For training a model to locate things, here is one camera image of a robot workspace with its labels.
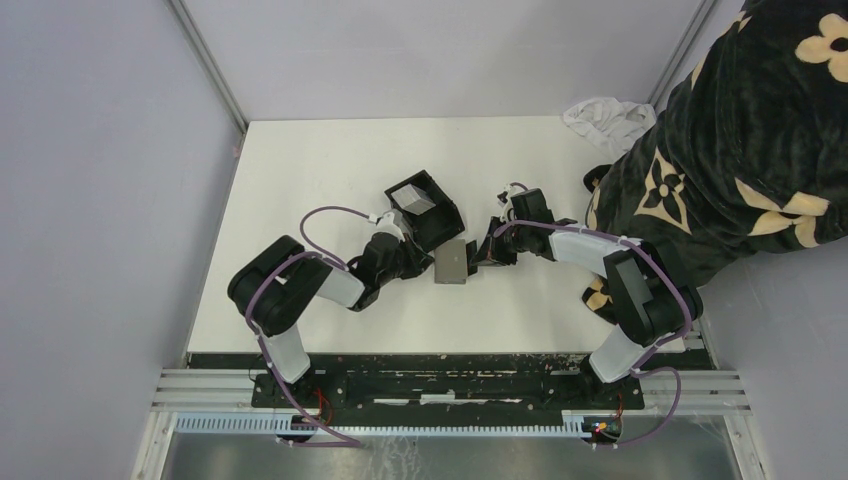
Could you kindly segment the black plastic card box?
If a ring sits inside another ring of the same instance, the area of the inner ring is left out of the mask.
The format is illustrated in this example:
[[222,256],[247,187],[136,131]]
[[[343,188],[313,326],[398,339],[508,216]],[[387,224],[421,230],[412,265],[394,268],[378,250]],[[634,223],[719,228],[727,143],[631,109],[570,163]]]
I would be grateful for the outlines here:
[[384,194],[392,208],[402,214],[413,240],[427,253],[465,231],[457,205],[426,170],[393,185]]

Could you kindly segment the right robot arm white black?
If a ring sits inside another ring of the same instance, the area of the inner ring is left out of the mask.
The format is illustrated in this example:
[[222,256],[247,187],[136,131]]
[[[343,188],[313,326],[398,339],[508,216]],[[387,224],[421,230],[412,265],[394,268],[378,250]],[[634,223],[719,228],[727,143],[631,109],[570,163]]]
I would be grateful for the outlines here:
[[640,370],[658,350],[683,337],[703,312],[703,301],[676,248],[593,230],[571,219],[555,220],[543,192],[511,185],[503,206],[470,263],[516,264],[521,253],[579,265],[604,281],[615,326],[585,362],[577,382],[580,400],[602,408],[619,381]]

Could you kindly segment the stack of credit cards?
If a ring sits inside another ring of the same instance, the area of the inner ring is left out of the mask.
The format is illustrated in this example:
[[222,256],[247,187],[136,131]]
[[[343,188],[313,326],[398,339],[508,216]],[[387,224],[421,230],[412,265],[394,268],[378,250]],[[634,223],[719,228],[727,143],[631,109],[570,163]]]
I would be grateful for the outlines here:
[[425,190],[406,184],[390,194],[398,208],[413,215],[421,215],[436,206]]

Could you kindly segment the grey leather card holder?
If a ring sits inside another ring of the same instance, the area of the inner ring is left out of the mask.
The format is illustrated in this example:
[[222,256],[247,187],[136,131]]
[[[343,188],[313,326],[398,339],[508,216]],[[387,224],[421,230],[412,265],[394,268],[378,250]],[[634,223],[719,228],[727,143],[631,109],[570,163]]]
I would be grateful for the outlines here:
[[434,251],[434,281],[442,285],[463,285],[468,279],[466,243],[452,239]]

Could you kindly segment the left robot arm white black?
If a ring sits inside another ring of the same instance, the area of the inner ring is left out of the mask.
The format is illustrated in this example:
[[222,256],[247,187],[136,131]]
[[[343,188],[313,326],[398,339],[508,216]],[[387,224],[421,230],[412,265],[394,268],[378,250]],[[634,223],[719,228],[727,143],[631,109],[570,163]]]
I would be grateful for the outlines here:
[[433,256],[408,234],[373,234],[347,270],[284,235],[233,276],[227,296],[245,318],[277,377],[277,394],[299,407],[315,391],[297,326],[311,301],[318,297],[359,312],[373,304],[389,282],[416,278],[433,263]]

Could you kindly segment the black credit card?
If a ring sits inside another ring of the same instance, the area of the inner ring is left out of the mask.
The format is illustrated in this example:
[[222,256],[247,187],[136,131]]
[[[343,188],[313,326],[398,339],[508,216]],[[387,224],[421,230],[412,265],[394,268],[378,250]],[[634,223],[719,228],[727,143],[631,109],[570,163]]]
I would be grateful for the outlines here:
[[467,276],[471,277],[472,275],[478,272],[478,266],[475,263],[474,257],[478,251],[478,245],[476,240],[472,240],[465,245],[465,253],[466,253],[466,271]]

